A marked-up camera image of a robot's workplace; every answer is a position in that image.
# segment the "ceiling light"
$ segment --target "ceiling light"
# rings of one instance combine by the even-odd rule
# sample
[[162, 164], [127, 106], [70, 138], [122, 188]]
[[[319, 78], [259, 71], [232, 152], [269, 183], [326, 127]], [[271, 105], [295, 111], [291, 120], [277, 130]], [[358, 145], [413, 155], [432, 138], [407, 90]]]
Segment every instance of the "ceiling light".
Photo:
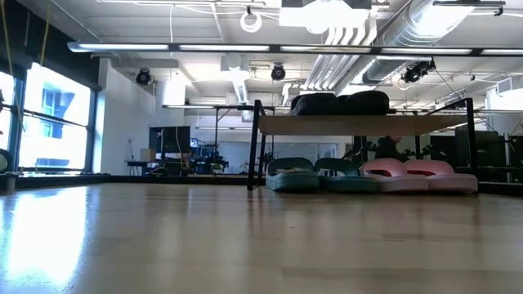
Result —
[[72, 52], [169, 50], [169, 45], [167, 44], [114, 44], [69, 42], [67, 43], [67, 46]]
[[458, 48], [383, 48], [380, 53], [383, 54], [423, 54], [423, 55], [466, 55], [470, 54], [472, 49]]
[[251, 131], [251, 127], [195, 127], [196, 130], [232, 130], [232, 131]]
[[376, 56], [377, 60], [413, 60], [413, 61], [431, 61], [430, 56]]
[[170, 109], [214, 109], [211, 105], [162, 105], [164, 108]]
[[180, 45], [181, 51], [269, 51], [269, 46], [263, 45]]
[[330, 54], [364, 54], [369, 53], [367, 47], [344, 47], [344, 46], [281, 46], [282, 52], [300, 53], [330, 53]]
[[482, 55], [521, 56], [523, 49], [484, 49]]
[[444, 7], [500, 7], [507, 5], [504, 1], [434, 1], [432, 3], [434, 6], [444, 6]]

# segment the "monitor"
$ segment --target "monitor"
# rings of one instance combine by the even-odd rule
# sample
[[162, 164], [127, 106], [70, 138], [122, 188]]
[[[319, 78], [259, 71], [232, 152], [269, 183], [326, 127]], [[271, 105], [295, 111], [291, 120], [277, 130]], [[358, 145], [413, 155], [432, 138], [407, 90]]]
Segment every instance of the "monitor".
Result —
[[[468, 166], [468, 131], [456, 131], [456, 155], [460, 167]], [[476, 131], [477, 164], [480, 167], [506, 166], [504, 139], [496, 131]]]
[[152, 127], [149, 129], [149, 148], [157, 153], [189, 153], [190, 127]]

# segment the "white pipe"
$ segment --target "white pipe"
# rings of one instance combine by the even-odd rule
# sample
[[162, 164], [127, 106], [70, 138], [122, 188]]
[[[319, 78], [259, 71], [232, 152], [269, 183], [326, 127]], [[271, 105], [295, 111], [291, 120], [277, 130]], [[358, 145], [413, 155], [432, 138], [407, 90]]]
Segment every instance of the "white pipe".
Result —
[[[334, 35], [334, 41], [332, 45], [338, 45], [343, 38], [343, 28], [336, 28], [336, 33]], [[316, 90], [321, 90], [321, 82], [324, 80], [325, 76], [329, 70], [334, 66], [337, 56], [326, 56], [324, 57], [324, 69], [320, 71], [320, 74], [311, 82], [311, 85]]]
[[[343, 36], [341, 44], [342, 45], [347, 45], [352, 40], [353, 37], [354, 37], [354, 29], [353, 28], [345, 28], [345, 36]], [[330, 75], [325, 79], [323, 85], [321, 85], [321, 88], [323, 88], [323, 89], [327, 88], [327, 86], [329, 85], [330, 81], [332, 81], [334, 79], [334, 77], [336, 76], [336, 72], [339, 70], [341, 65], [344, 62], [346, 62], [346, 60], [347, 60], [347, 56], [334, 56], [334, 57], [337, 57], [337, 58], [334, 58], [333, 70], [331, 71]]]
[[[369, 17], [369, 30], [368, 33], [357, 34], [352, 42], [352, 45], [369, 45], [378, 35], [378, 25], [376, 16], [371, 13]], [[333, 75], [333, 80], [330, 81], [328, 89], [333, 89], [336, 84], [345, 76], [345, 73], [351, 68], [351, 66], [358, 60], [359, 56], [344, 56], [347, 57], [347, 62], [341, 66], [339, 71]]]
[[[369, 24], [369, 31], [372, 29], [372, 26], [376, 26], [376, 18], [371, 17], [368, 21]], [[365, 29], [365, 24], [361, 25], [358, 28], [358, 32], [356, 33], [356, 36], [354, 39], [352, 39], [351, 45], [360, 45], [361, 41], [365, 38], [365, 35], [367, 35], [367, 30]], [[338, 63], [337, 67], [333, 70], [327, 81], [325, 83], [329, 85], [329, 88], [332, 89], [333, 86], [336, 85], [343, 76], [345, 75], [345, 72], [349, 70], [349, 68], [355, 63], [355, 61], [358, 59], [358, 56], [348, 56], [345, 55], [342, 57], [340, 62]]]
[[[325, 45], [330, 45], [330, 43], [334, 40], [334, 34], [335, 34], [334, 27], [330, 27], [329, 35], [327, 36]], [[319, 55], [318, 58], [316, 59], [316, 62], [314, 63], [314, 66], [312, 67], [312, 71], [309, 74], [309, 78], [305, 81], [305, 84], [303, 85], [306, 89], [308, 89], [309, 86], [311, 85], [312, 79], [314, 79], [316, 77], [316, 74], [318, 73], [320, 66], [323, 64], [323, 61], [324, 61], [324, 56]]]
[[216, 4], [210, 3], [209, 6], [211, 7], [212, 16], [214, 16], [214, 22], [216, 23], [216, 27], [218, 29], [218, 35], [220, 36], [221, 41], [224, 42], [225, 39], [223, 38], [223, 32], [221, 31], [220, 20], [218, 19], [218, 14], [216, 13]]

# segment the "window frame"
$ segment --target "window frame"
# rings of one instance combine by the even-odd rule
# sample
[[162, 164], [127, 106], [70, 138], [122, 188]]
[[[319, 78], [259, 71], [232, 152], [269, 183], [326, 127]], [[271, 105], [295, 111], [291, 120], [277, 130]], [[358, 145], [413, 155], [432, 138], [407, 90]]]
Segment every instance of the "window frame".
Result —
[[[12, 105], [2, 103], [3, 111], [11, 112], [11, 125], [9, 127], [9, 133], [4, 136], [9, 136], [8, 138], [8, 147], [7, 151], [11, 154], [13, 158], [13, 171], [18, 172], [92, 172], [92, 160], [93, 160], [93, 142], [94, 142], [94, 129], [95, 129], [95, 120], [96, 120], [96, 98], [98, 89], [87, 87], [86, 85], [81, 85], [89, 88], [91, 91], [90, 100], [89, 100], [89, 114], [87, 125], [84, 126], [80, 123], [71, 122], [69, 120], [51, 116], [49, 114], [40, 113], [24, 108], [25, 104], [25, 90], [27, 84], [27, 70], [25, 70], [25, 75], [22, 79], [15, 78], [15, 97], [13, 97]], [[22, 125], [24, 123], [24, 117], [34, 117], [43, 121], [48, 121], [50, 123], [60, 123], [63, 125], [69, 125], [74, 127], [83, 127], [87, 131], [86, 139], [86, 155], [85, 163], [83, 168], [63, 168], [63, 167], [20, 167], [20, 145], [22, 139]]]

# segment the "ceiling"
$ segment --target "ceiling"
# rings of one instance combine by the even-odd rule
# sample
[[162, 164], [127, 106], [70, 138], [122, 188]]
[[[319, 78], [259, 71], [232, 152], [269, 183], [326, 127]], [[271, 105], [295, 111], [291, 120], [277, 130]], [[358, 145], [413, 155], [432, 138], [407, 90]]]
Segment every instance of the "ceiling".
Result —
[[[18, 0], [37, 15], [45, 18], [47, 1]], [[51, 23], [71, 38], [102, 42], [170, 42], [170, 7], [137, 6], [131, 3], [100, 3], [97, 0], [51, 0]], [[389, 0], [391, 4], [378, 14], [378, 27], [383, 26], [407, 0]], [[506, 0], [505, 12], [522, 14], [523, 1]], [[267, 2], [263, 11], [277, 13], [279, 0]], [[326, 34], [315, 35], [305, 28], [278, 26], [278, 21], [264, 17], [256, 33], [247, 33], [239, 25], [241, 14], [219, 15], [215, 19], [210, 7], [194, 7], [198, 13], [174, 7], [172, 9], [172, 40], [174, 42], [225, 42], [225, 43], [323, 43]], [[241, 12], [242, 7], [217, 7], [218, 12]], [[523, 34], [519, 31], [523, 18], [514, 16], [468, 16], [454, 31], [445, 36], [441, 46], [486, 46], [509, 47], [523, 45]], [[219, 80], [222, 54], [175, 53], [132, 54], [122, 58], [170, 59], [180, 61], [193, 82], [194, 91], [188, 96], [225, 96], [234, 88], [231, 82]], [[274, 63], [283, 63], [287, 70], [286, 79], [306, 79], [317, 56], [311, 55], [248, 55], [251, 79], [246, 84], [249, 91], [271, 91], [281, 93], [284, 82], [272, 82], [270, 70]], [[478, 80], [499, 80], [504, 74], [523, 72], [523, 60], [517, 58], [437, 58], [438, 74], [430, 74], [413, 87], [406, 87], [399, 76], [391, 78], [380, 91], [391, 97], [391, 106], [433, 106], [436, 99], [452, 94], [453, 90], [467, 88], [467, 95], [481, 106], [485, 89], [495, 85]], [[130, 75], [138, 69], [126, 69]]]

